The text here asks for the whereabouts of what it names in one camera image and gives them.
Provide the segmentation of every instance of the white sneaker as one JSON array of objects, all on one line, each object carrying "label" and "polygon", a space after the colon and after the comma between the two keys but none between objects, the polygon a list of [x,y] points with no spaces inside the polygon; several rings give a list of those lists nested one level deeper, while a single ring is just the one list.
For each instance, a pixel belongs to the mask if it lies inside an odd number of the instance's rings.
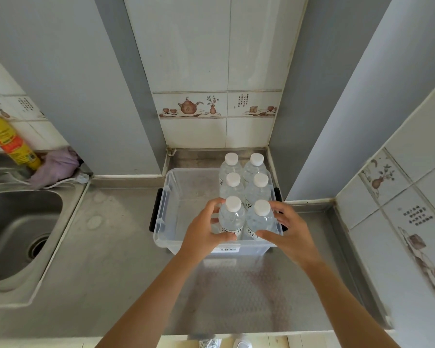
[{"label": "white sneaker", "polygon": [[253,348],[250,341],[237,338],[234,342],[234,348]]},{"label": "white sneaker", "polygon": [[200,348],[219,348],[221,346],[222,339],[214,339],[214,340],[203,340],[200,341]]}]

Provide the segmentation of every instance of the white bottle cap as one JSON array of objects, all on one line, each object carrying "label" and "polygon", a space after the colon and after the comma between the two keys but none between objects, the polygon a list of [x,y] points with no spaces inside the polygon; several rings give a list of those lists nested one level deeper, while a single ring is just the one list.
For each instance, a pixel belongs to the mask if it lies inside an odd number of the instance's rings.
[{"label": "white bottle cap", "polygon": [[225,206],[230,212],[237,212],[242,206],[242,201],[239,197],[232,195],[225,200]]},{"label": "white bottle cap", "polygon": [[235,152],[228,152],[225,155],[225,162],[229,166],[234,166],[238,163],[238,155]]},{"label": "white bottle cap", "polygon": [[255,202],[254,207],[258,216],[267,216],[271,211],[271,205],[266,200],[258,200]]},{"label": "white bottle cap", "polygon": [[251,162],[253,166],[261,166],[264,162],[264,156],[262,156],[259,152],[254,152],[249,157],[249,162]]},{"label": "white bottle cap", "polygon": [[226,176],[225,181],[229,187],[237,187],[240,184],[240,175],[231,172]]},{"label": "white bottle cap", "polygon": [[269,183],[269,177],[267,176],[267,174],[256,174],[253,178],[253,183],[258,188],[264,188]]}]

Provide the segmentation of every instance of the plastic water bottle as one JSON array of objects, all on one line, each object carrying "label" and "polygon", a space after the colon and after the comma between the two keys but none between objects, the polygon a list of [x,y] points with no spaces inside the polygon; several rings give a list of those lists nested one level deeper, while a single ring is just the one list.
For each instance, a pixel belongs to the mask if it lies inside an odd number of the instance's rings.
[{"label": "plastic water bottle", "polygon": [[219,196],[227,199],[235,195],[240,200],[244,199],[245,188],[241,182],[240,175],[235,172],[229,173],[225,178],[225,183],[219,187]]},{"label": "plastic water bottle", "polygon": [[238,162],[238,155],[235,152],[227,153],[224,162],[221,164],[219,170],[219,184],[221,186],[224,184],[226,176],[231,172],[239,175],[242,175],[243,172],[242,165]]},{"label": "plastic water bottle", "polygon": [[268,185],[269,177],[266,174],[256,174],[253,181],[245,188],[245,209],[249,209],[257,200],[270,200],[271,187]]},{"label": "plastic water bottle", "polygon": [[240,198],[235,195],[228,197],[219,210],[221,232],[232,232],[238,237],[244,228],[245,216],[246,211]]},{"label": "plastic water bottle", "polygon": [[273,232],[276,218],[267,200],[258,200],[248,210],[246,215],[245,236],[251,239],[260,239],[255,232],[257,230],[268,230]]},{"label": "plastic water bottle", "polygon": [[267,174],[266,166],[264,165],[264,156],[258,152],[251,154],[249,161],[245,164],[242,177],[244,185],[247,186],[256,174]]}]

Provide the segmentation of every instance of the backsplash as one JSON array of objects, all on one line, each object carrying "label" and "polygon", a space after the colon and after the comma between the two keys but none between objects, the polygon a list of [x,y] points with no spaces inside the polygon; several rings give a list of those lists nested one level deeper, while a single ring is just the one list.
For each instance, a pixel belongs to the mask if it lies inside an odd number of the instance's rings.
[{"label": "backsplash", "polygon": [[[379,295],[393,298],[385,303],[392,308],[391,315],[412,316],[415,303],[400,307],[397,296],[409,296],[411,300],[415,293],[426,303],[424,307],[419,305],[420,312],[415,315],[434,322],[435,89],[337,195],[337,203]],[[383,251],[385,247],[392,251]],[[404,259],[404,253],[407,263],[398,266],[397,259]],[[384,259],[394,269],[394,276],[383,277],[384,269],[377,268]],[[394,290],[401,286],[403,292],[393,297],[385,292],[391,286],[395,286]]]},{"label": "backsplash", "polygon": [[68,145],[1,64],[0,117],[9,121],[34,150],[52,150]]},{"label": "backsplash", "polygon": [[125,0],[169,146],[267,146],[305,1]]}]

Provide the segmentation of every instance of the stainless steel sink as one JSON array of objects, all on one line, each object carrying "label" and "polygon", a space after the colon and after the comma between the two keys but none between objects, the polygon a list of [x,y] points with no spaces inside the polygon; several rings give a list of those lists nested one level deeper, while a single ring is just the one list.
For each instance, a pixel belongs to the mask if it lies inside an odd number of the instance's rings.
[{"label": "stainless steel sink", "polygon": [[0,175],[0,307],[32,302],[85,187],[35,191]]},{"label": "stainless steel sink", "polygon": [[62,208],[61,197],[51,191],[0,193],[0,281],[38,256]]}]

